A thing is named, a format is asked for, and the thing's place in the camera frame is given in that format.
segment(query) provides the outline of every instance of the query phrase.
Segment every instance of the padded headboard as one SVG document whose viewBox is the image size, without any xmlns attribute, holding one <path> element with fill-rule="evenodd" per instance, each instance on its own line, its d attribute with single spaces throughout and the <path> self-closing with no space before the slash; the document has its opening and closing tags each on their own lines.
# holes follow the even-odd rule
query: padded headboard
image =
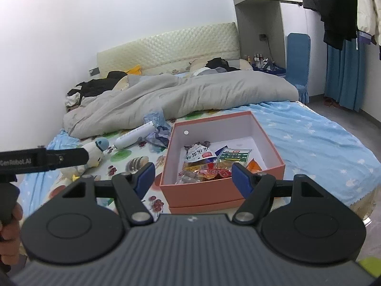
<svg viewBox="0 0 381 286">
<path fill-rule="evenodd" d="M 132 41 L 97 53 L 100 75 L 110 71 L 127 71 L 140 64 L 143 75 L 187 72 L 199 58 L 240 57 L 236 24 L 215 24 Z"/>
</svg>

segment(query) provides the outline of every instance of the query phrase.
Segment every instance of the gray duvet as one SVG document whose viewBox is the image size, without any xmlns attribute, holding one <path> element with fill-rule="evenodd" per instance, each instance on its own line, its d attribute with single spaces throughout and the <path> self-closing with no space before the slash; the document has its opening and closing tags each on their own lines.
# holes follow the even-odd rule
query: gray duvet
<svg viewBox="0 0 381 286">
<path fill-rule="evenodd" d="M 75 138 L 133 129 L 143 116 L 162 108 L 166 119 L 193 111 L 229 109 L 250 103 L 296 101 L 297 89 L 284 78 L 252 70 L 179 78 L 151 76 L 122 91 L 106 91 L 64 116 Z"/>
</svg>

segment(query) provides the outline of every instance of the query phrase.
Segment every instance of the ridged surface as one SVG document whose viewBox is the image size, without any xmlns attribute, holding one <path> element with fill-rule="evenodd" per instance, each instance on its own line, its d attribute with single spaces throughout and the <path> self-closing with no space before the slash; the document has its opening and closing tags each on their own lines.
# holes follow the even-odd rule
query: ridged surface
<svg viewBox="0 0 381 286">
<path fill-rule="evenodd" d="M 233 225 L 225 215 L 195 218 L 161 215 L 132 229 L 103 259 L 72 267 L 32 262 L 13 280 L 18 286 L 360 286 L 373 280 L 354 262 L 328 268 L 288 262 L 253 228 Z"/>
<path fill-rule="evenodd" d="M 240 57 L 236 24 L 215 24 L 171 31 L 132 41 L 97 54 L 100 75 L 140 64 L 143 75 L 187 72 L 199 58 Z"/>
</svg>

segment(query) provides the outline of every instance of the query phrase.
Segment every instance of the black handheld device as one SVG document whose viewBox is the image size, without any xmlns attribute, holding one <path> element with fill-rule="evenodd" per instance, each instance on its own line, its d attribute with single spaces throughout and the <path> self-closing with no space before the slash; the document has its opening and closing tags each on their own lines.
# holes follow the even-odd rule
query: black handheld device
<svg viewBox="0 0 381 286">
<path fill-rule="evenodd" d="M 50 151 L 45 147 L 0 153 L 0 221 L 3 226 L 12 221 L 12 210 L 16 205 L 20 190 L 16 174 L 46 172 L 57 168 L 71 167 L 87 163 L 89 155 L 83 148 Z M 10 266 L 0 260 L 0 270 L 8 272 Z"/>
</svg>

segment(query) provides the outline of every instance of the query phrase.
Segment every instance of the open box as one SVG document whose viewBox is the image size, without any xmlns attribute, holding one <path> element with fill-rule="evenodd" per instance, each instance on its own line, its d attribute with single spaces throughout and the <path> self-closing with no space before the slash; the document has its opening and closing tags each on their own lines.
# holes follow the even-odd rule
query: open box
<svg viewBox="0 0 381 286">
<path fill-rule="evenodd" d="M 248 162 L 254 158 L 264 172 L 283 179 L 285 164 L 250 111 L 178 122 L 172 129 L 160 181 L 171 213 L 209 212 L 238 207 L 243 202 L 231 178 L 176 184 L 186 154 L 184 146 L 203 141 L 211 142 L 212 151 L 225 145 L 251 149 Z"/>
</svg>

